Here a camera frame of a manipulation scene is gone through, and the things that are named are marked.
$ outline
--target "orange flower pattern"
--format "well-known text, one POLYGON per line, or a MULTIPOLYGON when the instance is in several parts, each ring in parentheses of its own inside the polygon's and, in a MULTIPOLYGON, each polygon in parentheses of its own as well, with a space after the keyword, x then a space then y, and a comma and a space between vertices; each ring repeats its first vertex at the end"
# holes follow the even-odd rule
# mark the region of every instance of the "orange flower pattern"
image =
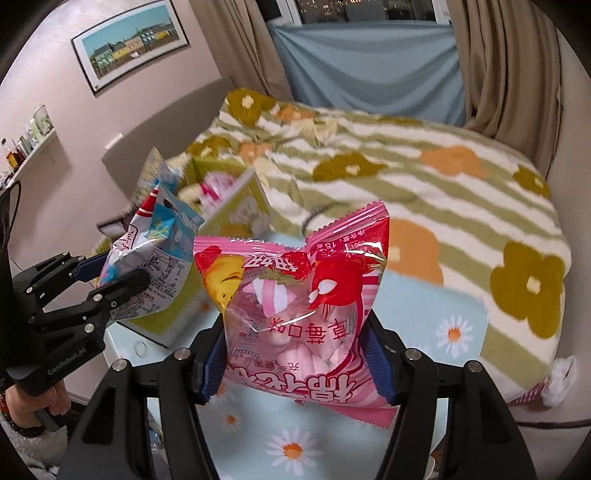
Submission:
POLYGON ((270 143, 254 144, 252 142, 244 142, 238 149, 238 155, 244 162, 253 165, 253 163, 262 157, 267 151, 272 150, 273 145, 270 143))
POLYGON ((478 179, 485 179, 488 176, 488 172, 482 167, 480 158, 474 151, 461 145, 425 150, 421 155, 421 162, 450 177, 457 177, 460 173, 478 179))
POLYGON ((293 103, 289 103, 283 107, 275 116, 278 120, 286 123, 292 123, 306 118, 316 118, 316 114, 312 110, 306 108, 296 107, 293 103))
POLYGON ((431 230, 400 218, 390 219, 390 249, 386 267, 401 275, 443 285, 441 246, 431 230))

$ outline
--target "painting of buildings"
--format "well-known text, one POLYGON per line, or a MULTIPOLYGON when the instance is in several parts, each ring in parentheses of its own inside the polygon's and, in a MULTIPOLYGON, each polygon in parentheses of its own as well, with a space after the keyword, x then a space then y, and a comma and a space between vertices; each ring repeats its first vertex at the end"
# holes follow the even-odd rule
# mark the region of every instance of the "painting of buildings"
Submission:
POLYGON ((139 65, 188 45, 170 0, 113 17, 72 40, 94 92, 139 65))

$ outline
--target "snack bag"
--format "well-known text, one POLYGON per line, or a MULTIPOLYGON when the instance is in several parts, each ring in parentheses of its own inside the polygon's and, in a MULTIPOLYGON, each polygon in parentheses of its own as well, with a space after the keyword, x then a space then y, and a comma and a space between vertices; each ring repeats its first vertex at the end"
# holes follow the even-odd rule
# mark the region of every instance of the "snack bag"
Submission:
MULTIPOLYGON (((169 308, 194 268, 193 239, 204 220, 165 185, 158 182, 144 200, 127 233, 113 243, 100 274, 99 286, 138 267, 148 271, 151 277, 150 286, 144 292, 112 311, 111 322, 169 308)), ((192 310, 198 309, 191 302, 177 303, 177 317, 189 316, 194 313, 192 310)))
POLYGON ((388 235, 388 211, 375 202, 299 249, 196 237, 195 262, 224 318, 226 376, 389 426, 396 410, 377 393, 357 340, 384 272, 388 235))

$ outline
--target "nutrition label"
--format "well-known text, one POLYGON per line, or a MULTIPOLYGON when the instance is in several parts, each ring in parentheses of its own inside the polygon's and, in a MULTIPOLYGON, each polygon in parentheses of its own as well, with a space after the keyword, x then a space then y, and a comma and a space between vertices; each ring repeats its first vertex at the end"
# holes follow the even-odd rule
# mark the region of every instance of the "nutrition label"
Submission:
POLYGON ((114 310, 111 321, 133 319, 166 309, 178 295, 191 269, 191 264, 154 250, 141 265, 150 274, 150 286, 129 302, 114 310))

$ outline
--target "floral blanket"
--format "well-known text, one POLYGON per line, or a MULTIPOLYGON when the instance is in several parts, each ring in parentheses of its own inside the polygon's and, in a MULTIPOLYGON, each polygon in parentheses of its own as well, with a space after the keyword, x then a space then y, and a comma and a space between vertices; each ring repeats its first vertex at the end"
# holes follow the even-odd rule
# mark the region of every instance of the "floral blanket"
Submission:
MULTIPOLYGON (((373 200, 391 215, 388 268, 481 300, 480 353, 505 398, 554 359, 570 249, 550 190, 520 153, 464 129, 228 94, 187 152, 253 165, 292 236, 373 200)), ((462 343, 450 328, 448 343, 462 343)))

